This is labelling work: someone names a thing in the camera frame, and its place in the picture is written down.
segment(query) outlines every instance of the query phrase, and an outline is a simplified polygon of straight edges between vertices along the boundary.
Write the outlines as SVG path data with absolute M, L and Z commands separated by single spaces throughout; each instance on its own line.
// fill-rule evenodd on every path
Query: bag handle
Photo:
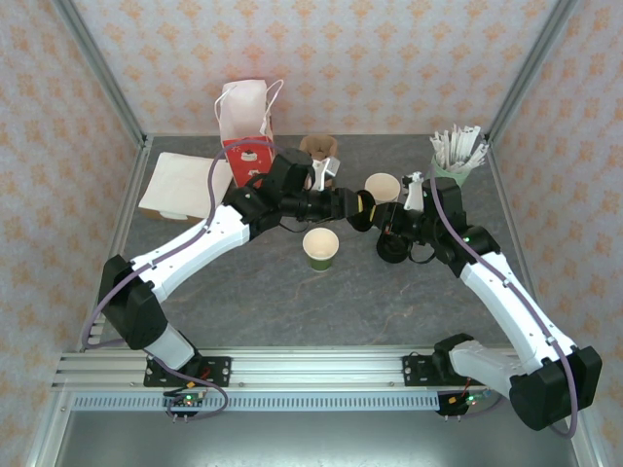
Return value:
M 216 116 L 216 122 L 218 122 L 218 126 L 219 128 L 221 127 L 221 116 L 219 115 L 218 112 L 218 104 L 219 102 L 221 102 L 225 97 L 227 97 L 227 94 L 229 94 L 233 88 L 235 88 L 237 85 L 233 85 L 231 88 L 229 88 L 228 90 L 226 90 L 225 92 L 223 92 L 218 99 L 216 99 L 214 101 L 214 115 Z
M 276 101 L 276 97 L 279 95 L 279 92 L 283 88 L 283 80 L 276 80 L 274 83 L 268 86 L 266 89 L 266 96 L 269 95 L 269 91 L 272 88 L 274 88 L 275 85 L 279 85 L 279 87 L 276 89 L 275 94 L 273 94 L 273 98 L 271 99 L 271 102 L 269 102 L 269 105 L 266 107 L 266 112 L 264 113 L 264 120 L 262 121 L 262 126 L 260 127 L 260 134 L 264 134 L 266 132 L 266 127 L 269 124 L 268 122 L 269 112 L 271 112 L 271 107 L 273 107 L 273 104 Z

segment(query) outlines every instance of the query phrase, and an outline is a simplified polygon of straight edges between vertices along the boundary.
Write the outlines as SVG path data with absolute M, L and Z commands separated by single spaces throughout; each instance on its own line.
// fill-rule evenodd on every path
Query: white paper cup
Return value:
M 388 173 L 370 175 L 365 189 L 372 194 L 377 204 L 397 201 L 400 196 L 400 182 Z
M 339 248 L 338 236 L 323 227 L 310 230 L 303 238 L 303 249 L 315 270 L 329 269 Z

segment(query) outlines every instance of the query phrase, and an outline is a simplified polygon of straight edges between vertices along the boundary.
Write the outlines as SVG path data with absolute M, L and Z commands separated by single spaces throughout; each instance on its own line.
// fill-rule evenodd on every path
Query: floral wallpaper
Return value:
M 135 154 L 49 0 L 0 2 L 0 465 L 78 342 Z
M 604 359 L 602 435 L 623 459 L 623 10 L 580 2 L 496 145 L 543 308 Z
M 141 126 L 218 134 L 224 83 L 285 80 L 275 134 L 488 127 L 555 0 L 76 0 Z

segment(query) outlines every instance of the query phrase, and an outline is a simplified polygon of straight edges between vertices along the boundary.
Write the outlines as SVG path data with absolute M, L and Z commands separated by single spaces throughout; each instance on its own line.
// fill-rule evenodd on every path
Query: patterned wallpaper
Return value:
M 0 465 L 20 466 L 135 149 L 50 0 L 3 0 L 0 24 Z
M 541 303 L 604 359 L 598 407 L 623 459 L 623 10 L 580 2 L 496 146 Z
M 228 81 L 285 80 L 275 134 L 487 127 L 555 0 L 77 0 L 143 130 L 218 134 Z

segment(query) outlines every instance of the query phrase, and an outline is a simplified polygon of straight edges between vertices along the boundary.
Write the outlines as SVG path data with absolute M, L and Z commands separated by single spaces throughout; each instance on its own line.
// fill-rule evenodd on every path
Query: gray marble surface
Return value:
M 368 176 L 387 172 L 398 179 L 426 171 L 431 145 L 424 135 L 337 136 L 342 162 L 337 185 L 363 188 Z M 298 147 L 301 136 L 276 143 Z M 143 178 L 141 195 L 161 152 L 213 157 L 217 137 L 157 137 Z M 463 186 L 468 221 L 491 232 L 520 275 L 494 178 L 487 166 Z M 296 227 L 291 219 L 284 221 Z M 132 218 L 125 257 L 166 243 L 188 224 Z M 377 230 L 354 231 L 346 221 L 326 224 L 340 238 L 333 267 L 310 269 L 302 233 L 274 229 L 237 248 L 184 282 L 163 303 L 169 321 L 198 347 L 214 345 L 432 345 L 459 332 L 485 344 L 507 339 L 473 292 L 438 262 L 390 265 L 375 245 Z M 426 258 L 427 247 L 414 253 Z M 115 332 L 107 323 L 104 339 Z

